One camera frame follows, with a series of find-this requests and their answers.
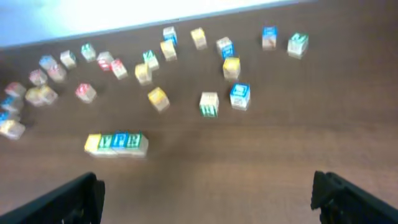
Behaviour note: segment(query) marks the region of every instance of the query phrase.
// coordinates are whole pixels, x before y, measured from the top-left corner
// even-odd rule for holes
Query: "wooden block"
[[[148,99],[159,112],[167,109],[170,105],[169,99],[167,98],[166,94],[159,87],[148,93]]]
[[[215,118],[218,116],[218,95],[213,92],[203,92],[201,94],[199,107],[201,115],[204,117]]]

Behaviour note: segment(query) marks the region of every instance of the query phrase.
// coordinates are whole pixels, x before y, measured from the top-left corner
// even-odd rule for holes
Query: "green block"
[[[98,154],[113,153],[114,151],[111,149],[112,140],[113,140],[112,134],[102,135],[101,140],[99,140],[97,153]]]
[[[215,106],[200,106],[201,115],[205,117],[217,117],[217,110]]]
[[[295,33],[293,35],[293,37],[291,38],[291,40],[297,42],[297,43],[304,43],[305,41],[308,40],[308,35],[307,34],[299,34],[299,33]]]

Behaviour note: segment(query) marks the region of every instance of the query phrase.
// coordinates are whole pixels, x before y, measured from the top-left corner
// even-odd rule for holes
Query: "row of blocks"
[[[90,134],[85,151],[92,156],[134,156],[145,157],[149,147],[148,139],[141,133],[120,132],[113,134]]]

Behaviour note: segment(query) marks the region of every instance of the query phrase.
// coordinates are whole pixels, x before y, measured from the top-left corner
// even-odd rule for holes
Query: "scattered blocks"
[[[111,62],[111,68],[116,78],[118,78],[118,80],[126,78],[129,75],[120,59],[116,59],[113,62]]]
[[[26,101],[31,103],[33,106],[43,106],[45,101],[42,99],[40,94],[40,88],[30,88],[25,95]]]
[[[241,62],[239,58],[227,58],[223,65],[224,77],[228,80],[236,80],[241,73]]]
[[[96,58],[96,52],[91,44],[85,44],[81,46],[81,54],[87,62],[92,62]]]
[[[62,52],[60,60],[67,69],[76,67],[76,56],[70,50]]]
[[[173,45],[177,45],[177,34],[175,33],[174,27],[166,27],[163,29],[163,38],[164,40],[171,40]]]
[[[193,43],[195,43],[195,47],[198,50],[207,48],[206,36],[202,28],[197,28],[191,31],[191,36]]]
[[[59,64],[56,64],[47,70],[49,77],[56,83],[65,81],[67,71]]]
[[[149,70],[147,63],[136,65],[136,77],[141,85],[152,83],[152,71]]]
[[[170,106],[169,99],[164,91],[159,87],[148,93],[148,99],[159,112],[166,110]]]
[[[159,69],[159,63],[153,51],[148,50],[147,52],[144,52],[142,56],[144,57],[144,62],[148,64],[151,71]]]
[[[264,27],[262,30],[262,49],[274,50],[276,49],[276,39],[278,30],[276,27]]]
[[[13,119],[0,119],[0,134],[11,139],[18,140],[25,131],[25,126]]]
[[[166,61],[176,60],[177,54],[175,53],[175,49],[173,46],[173,42],[171,40],[166,40],[160,43],[160,48],[166,58]]]
[[[109,52],[101,52],[98,55],[97,62],[103,71],[108,71],[111,69],[111,63],[113,61],[113,57]]]
[[[39,94],[42,101],[48,105],[54,103],[54,101],[58,98],[58,94],[47,85],[44,85],[40,88]]]
[[[140,132],[116,134],[90,134],[86,140],[85,151],[92,156],[134,156],[145,157],[148,139]]]
[[[39,60],[39,65],[45,70],[50,69],[52,66],[58,64],[57,61],[51,55],[44,55]]]
[[[295,58],[302,58],[308,47],[308,35],[295,33],[289,40],[287,53]]]
[[[29,80],[33,83],[33,85],[41,86],[47,83],[48,78],[41,69],[37,69],[29,74]]]
[[[8,86],[6,87],[6,89],[4,91],[8,95],[13,96],[13,97],[23,97],[26,92],[26,88],[23,87],[18,82],[12,82],[12,83],[8,84]]]
[[[94,88],[87,83],[80,84],[75,93],[84,103],[91,103],[97,96]]]
[[[216,45],[217,45],[217,51],[221,55],[223,60],[225,60],[228,57],[234,57],[235,54],[234,45],[228,37],[224,37],[220,40],[217,40]]]
[[[250,102],[250,86],[243,83],[235,83],[232,86],[231,93],[232,108],[238,110],[247,110]]]
[[[200,98],[200,111],[204,117],[215,118],[218,116],[218,95],[217,93],[203,92]]]
[[[24,107],[24,102],[20,98],[8,96],[2,103],[1,108],[10,113],[19,113]]]

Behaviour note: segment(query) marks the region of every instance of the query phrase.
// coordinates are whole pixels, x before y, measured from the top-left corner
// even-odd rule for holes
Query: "brown table surface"
[[[47,43],[1,52],[2,82],[29,84],[43,54],[79,59],[52,106],[26,106],[19,141],[0,139],[0,213],[78,175],[106,183],[103,223],[319,223],[310,210],[315,170],[333,171],[398,207],[398,2],[318,1],[173,24],[178,60],[165,62],[162,28]],[[261,28],[279,28],[277,50],[261,49]],[[197,51],[190,31],[209,47]],[[294,32],[309,34],[303,59],[287,55]],[[228,36],[241,58],[251,106],[232,110],[216,40]],[[120,58],[117,80],[84,62],[80,46]],[[160,70],[140,86],[134,66],[155,50]],[[86,105],[80,82],[98,91]],[[147,93],[160,86],[171,107],[158,114]],[[200,116],[203,91],[217,91],[217,119]],[[89,133],[142,130],[146,160],[98,159],[83,151]]]

